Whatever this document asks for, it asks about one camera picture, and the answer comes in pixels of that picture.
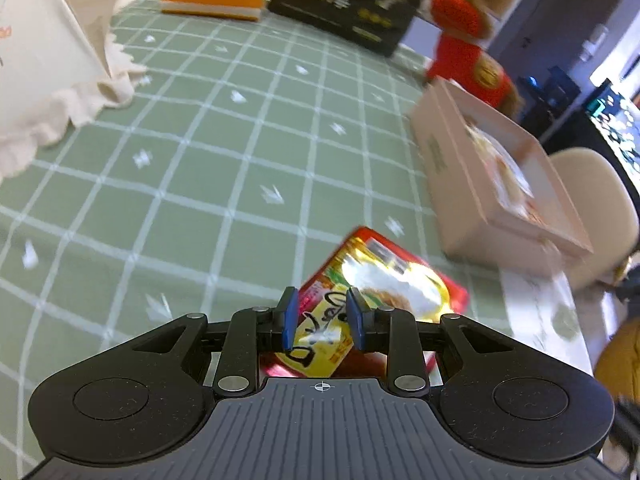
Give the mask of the pink cardboard box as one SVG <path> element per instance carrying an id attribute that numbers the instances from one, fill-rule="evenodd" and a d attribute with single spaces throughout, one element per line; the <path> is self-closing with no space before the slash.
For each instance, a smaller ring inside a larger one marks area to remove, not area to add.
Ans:
<path id="1" fill-rule="evenodd" d="M 442 251 L 552 278 L 592 254 L 540 143 L 453 82 L 436 79 L 410 114 Z"/>

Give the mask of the red shiny snack bag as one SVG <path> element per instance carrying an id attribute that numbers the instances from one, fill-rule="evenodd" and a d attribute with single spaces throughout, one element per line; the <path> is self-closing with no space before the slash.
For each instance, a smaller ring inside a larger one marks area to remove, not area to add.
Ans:
<path id="1" fill-rule="evenodd" d="M 420 322 L 462 313 L 468 292 L 425 260 L 382 234 L 354 229 L 323 266 L 299 289 L 294 347 L 260 358 L 270 377 L 382 377 L 386 356 L 363 354 L 349 335 L 346 292 L 356 287 L 372 308 L 408 311 Z"/>

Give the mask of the yellow cartoon snack bag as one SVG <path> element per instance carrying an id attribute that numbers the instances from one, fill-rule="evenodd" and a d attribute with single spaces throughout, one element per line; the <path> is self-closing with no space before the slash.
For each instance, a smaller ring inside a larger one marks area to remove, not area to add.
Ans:
<path id="1" fill-rule="evenodd" d="M 533 190 L 518 163 L 493 136 L 482 130 L 472 118 L 465 117 L 464 121 L 466 134 L 483 162 L 500 205 L 512 214 L 542 224 Z"/>

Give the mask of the beige chair right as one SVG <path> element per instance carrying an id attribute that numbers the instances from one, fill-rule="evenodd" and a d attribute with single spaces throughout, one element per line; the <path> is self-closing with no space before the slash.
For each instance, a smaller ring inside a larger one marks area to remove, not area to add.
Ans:
<path id="1" fill-rule="evenodd" d="M 639 240 L 639 218 L 613 166 L 590 148 L 568 148 L 550 155 L 568 197 L 589 237 L 592 253 L 566 272 L 570 288 L 597 281 L 614 283 L 626 269 Z"/>

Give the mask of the cream canvas tote bag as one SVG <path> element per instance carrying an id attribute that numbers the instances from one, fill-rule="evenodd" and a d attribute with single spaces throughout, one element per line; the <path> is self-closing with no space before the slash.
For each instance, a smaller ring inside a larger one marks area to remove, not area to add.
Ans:
<path id="1" fill-rule="evenodd" d="M 134 0 L 1 0 L 1 177 L 70 126 L 131 103 L 146 68 L 111 28 Z"/>

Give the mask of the red plush horse toy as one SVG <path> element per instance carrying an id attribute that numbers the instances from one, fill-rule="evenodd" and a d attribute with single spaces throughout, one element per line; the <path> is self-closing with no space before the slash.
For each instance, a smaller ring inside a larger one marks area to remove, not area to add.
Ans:
<path id="1" fill-rule="evenodd" d="M 515 118 L 523 104 L 518 89 L 482 47 L 492 35 L 492 21 L 482 0 L 421 0 L 420 15 L 440 29 L 424 84 L 437 78 L 454 81 L 506 117 Z"/>

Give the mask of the green checked tablecloth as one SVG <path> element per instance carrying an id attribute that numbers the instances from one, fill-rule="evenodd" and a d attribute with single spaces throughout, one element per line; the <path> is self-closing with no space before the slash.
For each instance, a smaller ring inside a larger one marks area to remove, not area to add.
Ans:
<path id="1" fill-rule="evenodd" d="M 445 258 L 408 114 L 424 57 L 382 58 L 267 14 L 114 19 L 146 67 L 130 105 L 40 150 L 1 187 L 1 474 L 40 448 L 26 406 L 58 370 L 172 318 L 228 320 L 303 284 L 370 226 L 470 295 L 468 313 L 582 370 L 565 292 Z"/>

